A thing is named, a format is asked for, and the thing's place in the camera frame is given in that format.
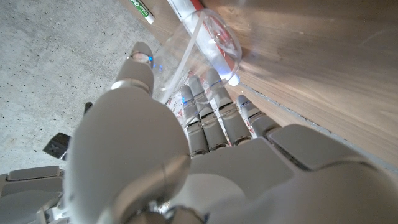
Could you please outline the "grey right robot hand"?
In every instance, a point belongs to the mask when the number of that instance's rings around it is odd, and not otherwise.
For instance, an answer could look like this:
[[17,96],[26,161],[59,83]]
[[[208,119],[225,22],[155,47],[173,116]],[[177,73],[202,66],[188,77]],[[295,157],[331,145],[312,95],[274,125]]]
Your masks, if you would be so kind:
[[68,223],[63,180],[58,166],[1,174],[1,223]]

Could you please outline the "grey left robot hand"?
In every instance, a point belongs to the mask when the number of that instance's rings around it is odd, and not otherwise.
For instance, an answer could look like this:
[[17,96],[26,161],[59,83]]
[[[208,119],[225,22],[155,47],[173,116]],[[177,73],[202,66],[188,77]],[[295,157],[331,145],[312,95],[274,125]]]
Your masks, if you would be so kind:
[[281,126],[245,96],[186,136],[152,97],[152,51],[134,44],[68,147],[73,223],[396,223],[397,182],[344,144]]

